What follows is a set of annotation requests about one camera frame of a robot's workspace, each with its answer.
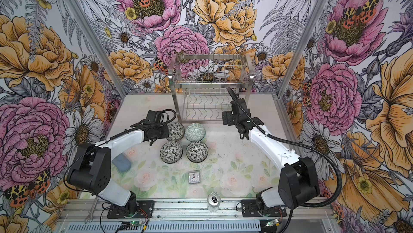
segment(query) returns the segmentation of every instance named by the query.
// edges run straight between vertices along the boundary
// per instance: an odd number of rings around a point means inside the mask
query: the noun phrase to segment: ceramic bowl
[[[181,123],[170,123],[168,124],[168,129],[169,136],[166,139],[170,141],[179,141],[185,133],[185,128]]]
[[[204,136],[205,127],[200,123],[191,123],[185,130],[185,137],[191,142],[200,141]]]
[[[182,157],[182,147],[177,142],[167,142],[161,148],[161,159],[163,162],[172,164]]]
[[[189,143],[186,148],[186,156],[194,163],[203,162],[208,156],[208,147],[203,142]]]

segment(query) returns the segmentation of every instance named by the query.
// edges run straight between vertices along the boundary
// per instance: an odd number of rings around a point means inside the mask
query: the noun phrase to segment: mounting plate
[[[154,203],[155,201],[137,201],[137,207],[138,209],[142,209],[143,211],[145,211],[146,214],[148,215],[148,219],[150,219],[152,218]],[[127,217],[127,214],[125,214],[123,211],[116,208],[116,206],[111,205],[109,208],[109,212],[107,213],[107,218],[108,219],[124,219],[124,218],[144,219],[145,215],[141,211],[138,210],[134,216]]]
[[[267,210],[267,214],[260,214],[255,200],[241,200],[242,216],[245,218],[251,217],[286,217],[287,211],[281,209],[281,206],[274,206]]]

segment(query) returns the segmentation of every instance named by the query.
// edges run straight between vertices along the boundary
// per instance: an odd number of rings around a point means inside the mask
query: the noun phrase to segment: wire rack
[[[168,78],[173,102],[181,123],[221,121],[222,111],[231,110],[227,88],[246,88],[248,102],[254,80],[248,55],[199,54],[175,55]],[[182,112],[175,89],[183,89]]]

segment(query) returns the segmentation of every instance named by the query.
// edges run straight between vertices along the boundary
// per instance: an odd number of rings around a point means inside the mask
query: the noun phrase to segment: black and white patterned bowl
[[[182,157],[182,147],[177,142],[167,142],[161,148],[161,159],[163,162],[172,164]]]
[[[170,123],[168,124],[169,136],[168,140],[179,141],[185,134],[185,128],[181,123]]]
[[[186,156],[194,163],[203,162],[208,156],[208,147],[203,142],[192,142],[186,148]]]

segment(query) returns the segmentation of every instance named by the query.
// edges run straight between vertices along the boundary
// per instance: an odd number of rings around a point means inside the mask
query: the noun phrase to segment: table surface
[[[183,102],[182,98],[178,95],[179,103]],[[273,135],[285,138],[271,95],[251,95],[248,108]],[[171,95],[128,95],[108,136],[144,119],[148,110],[163,109],[174,109]],[[135,192],[137,198],[196,198],[206,197],[210,192],[218,192],[221,197],[255,197],[256,193],[278,185],[279,170],[257,146],[247,139],[241,140],[235,126],[222,122],[203,125],[206,129],[203,142],[209,148],[205,161],[192,163],[188,160],[185,150],[190,142],[183,137],[179,141],[184,152],[182,158],[174,164],[164,163],[159,153],[167,140],[160,139],[151,147],[145,142],[125,151],[132,162],[131,169],[121,173],[112,164],[111,178]],[[200,170],[201,183],[190,185],[188,172],[194,170]],[[94,197],[82,193],[80,198]]]

